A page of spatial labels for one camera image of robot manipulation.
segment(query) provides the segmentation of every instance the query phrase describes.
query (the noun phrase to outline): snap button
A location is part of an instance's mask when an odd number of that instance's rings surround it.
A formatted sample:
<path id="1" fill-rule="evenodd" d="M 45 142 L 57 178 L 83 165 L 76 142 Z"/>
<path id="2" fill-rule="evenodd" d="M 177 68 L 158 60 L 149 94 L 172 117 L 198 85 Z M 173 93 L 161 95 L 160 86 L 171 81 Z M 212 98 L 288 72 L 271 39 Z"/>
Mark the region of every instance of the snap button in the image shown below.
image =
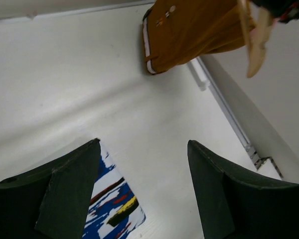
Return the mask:
<path id="1" fill-rule="evenodd" d="M 175 11 L 175 9 L 176 9 L 176 6 L 175 6 L 175 5 L 174 5 L 174 6 L 171 6 L 170 9 L 169 9 L 169 12 L 173 12 L 173 11 Z"/>

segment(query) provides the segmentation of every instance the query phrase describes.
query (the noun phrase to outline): dark object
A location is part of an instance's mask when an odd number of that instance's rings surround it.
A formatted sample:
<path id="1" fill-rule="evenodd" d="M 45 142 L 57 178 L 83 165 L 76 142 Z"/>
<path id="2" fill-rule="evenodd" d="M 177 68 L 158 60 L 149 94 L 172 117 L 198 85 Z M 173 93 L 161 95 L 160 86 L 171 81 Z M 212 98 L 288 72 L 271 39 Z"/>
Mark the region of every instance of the dark object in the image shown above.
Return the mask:
<path id="1" fill-rule="evenodd" d="M 288 23 L 299 19 L 299 0 L 252 0 L 259 7 L 266 8 L 280 22 Z"/>
<path id="2" fill-rule="evenodd" d="M 92 140 L 0 182 L 0 239 L 80 239 L 101 149 Z"/>
<path id="3" fill-rule="evenodd" d="M 299 185 L 232 163 L 200 143 L 188 161 L 205 239 L 299 239 Z"/>

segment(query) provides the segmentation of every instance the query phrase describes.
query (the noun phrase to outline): patterned fabric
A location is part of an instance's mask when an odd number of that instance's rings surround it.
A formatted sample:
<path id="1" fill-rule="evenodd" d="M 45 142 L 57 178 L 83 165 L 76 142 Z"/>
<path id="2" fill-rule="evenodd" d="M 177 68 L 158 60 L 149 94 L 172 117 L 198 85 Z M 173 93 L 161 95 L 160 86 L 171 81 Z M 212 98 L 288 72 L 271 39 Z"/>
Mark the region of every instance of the patterned fabric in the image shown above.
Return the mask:
<path id="1" fill-rule="evenodd" d="M 146 217 L 102 145 L 98 175 L 82 238 L 126 239 Z"/>

